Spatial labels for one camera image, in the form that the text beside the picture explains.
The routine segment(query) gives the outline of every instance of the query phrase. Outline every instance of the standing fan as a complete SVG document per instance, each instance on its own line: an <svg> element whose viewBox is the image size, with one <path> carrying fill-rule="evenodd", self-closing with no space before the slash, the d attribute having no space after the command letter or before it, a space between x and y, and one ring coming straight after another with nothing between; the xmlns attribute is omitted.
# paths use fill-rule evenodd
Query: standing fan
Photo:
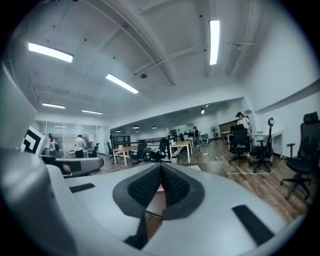
<svg viewBox="0 0 320 256"><path fill-rule="evenodd" d="M214 139L218 138L218 128L215 125L211 126L210 132L213 134Z"/></svg>

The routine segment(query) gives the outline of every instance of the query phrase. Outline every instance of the ceiling light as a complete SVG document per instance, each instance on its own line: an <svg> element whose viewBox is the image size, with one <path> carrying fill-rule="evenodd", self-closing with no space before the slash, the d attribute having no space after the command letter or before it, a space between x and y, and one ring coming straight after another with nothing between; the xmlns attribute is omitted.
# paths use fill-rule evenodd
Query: ceiling light
<svg viewBox="0 0 320 256"><path fill-rule="evenodd" d="M127 90L129 90L130 92L132 92L134 94L137 94L139 92L135 88L131 87L129 84L126 84L125 82L121 81L120 79L114 77L112 74L108 74L105 78L116 83L119 86L122 86L123 88L126 88Z"/></svg>
<svg viewBox="0 0 320 256"><path fill-rule="evenodd" d="M71 54L67 54L64 52L61 52L59 50L55 50L46 46L42 46L42 45L38 45L38 44L34 44L34 43L29 43L28 44L28 49L31 52L36 52L39 54L44 54L44 55L48 55L66 62L71 63L72 59L74 58Z"/></svg>
<svg viewBox="0 0 320 256"><path fill-rule="evenodd" d="M54 108L59 108L59 109L65 109L65 106L59 106L59 105L53 105L53 104L48 104L48 103L42 103L43 106L47 107L54 107Z"/></svg>
<svg viewBox="0 0 320 256"><path fill-rule="evenodd" d="M104 114L104 113L94 112L94 111L89 111L89 110L84 110L84 109L82 109L82 112L92 113L92 114L98 114L98 115L103 115L103 114Z"/></svg>
<svg viewBox="0 0 320 256"><path fill-rule="evenodd" d="M210 25L210 40L211 40L210 65L214 65L217 63L217 58L218 58L220 21L210 20L209 25Z"/></svg>

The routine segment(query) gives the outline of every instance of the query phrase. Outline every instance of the chair base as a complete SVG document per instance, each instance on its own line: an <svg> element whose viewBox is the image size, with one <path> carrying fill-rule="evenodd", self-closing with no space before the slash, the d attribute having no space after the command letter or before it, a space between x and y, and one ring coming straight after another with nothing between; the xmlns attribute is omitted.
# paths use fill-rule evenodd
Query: chair base
<svg viewBox="0 0 320 256"><path fill-rule="evenodd" d="M249 164L250 164L250 159L247 158L247 156L245 155L241 155L241 154L238 154L237 156L234 156L231 160L229 160L229 164L231 163L231 161L234 161L234 160L239 160L239 166L241 165L241 160L248 160Z"/></svg>
<svg viewBox="0 0 320 256"><path fill-rule="evenodd" d="M301 185L303 187L304 191L306 192L306 195L304 197L304 200L307 200L310 196L310 191L307 188L305 182L309 182L308 185L311 185L312 179L309 178L309 176L306 174L307 178L302 178L302 174L296 173L293 178L284 178L281 180L280 185L283 185L284 182L294 182L294 186L290 189L289 193L285 196L285 199L289 199L292 192L296 189L298 185Z"/></svg>
<svg viewBox="0 0 320 256"><path fill-rule="evenodd" d="M271 161L268 161L268 160L265 160L264 158L260 158L258 161L256 162L251 162L250 163L250 166L253 165L253 164L257 164L257 166L253 169L253 172L256 173L257 172L257 169L260 167L260 166L264 166L265 168L267 168L268 172L270 173L270 167L268 167L266 164L270 164L272 166L272 162Z"/></svg>

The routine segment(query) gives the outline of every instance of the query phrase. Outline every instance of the black and white sign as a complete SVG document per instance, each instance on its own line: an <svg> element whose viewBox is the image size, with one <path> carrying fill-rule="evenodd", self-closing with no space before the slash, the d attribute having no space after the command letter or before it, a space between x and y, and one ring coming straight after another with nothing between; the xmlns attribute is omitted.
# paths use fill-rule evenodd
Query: black and white sign
<svg viewBox="0 0 320 256"><path fill-rule="evenodd" d="M24 140L20 147L21 151L31 152L35 155L39 155L42 144L45 141L45 136L40 132L29 126L28 131L24 136Z"/></svg>

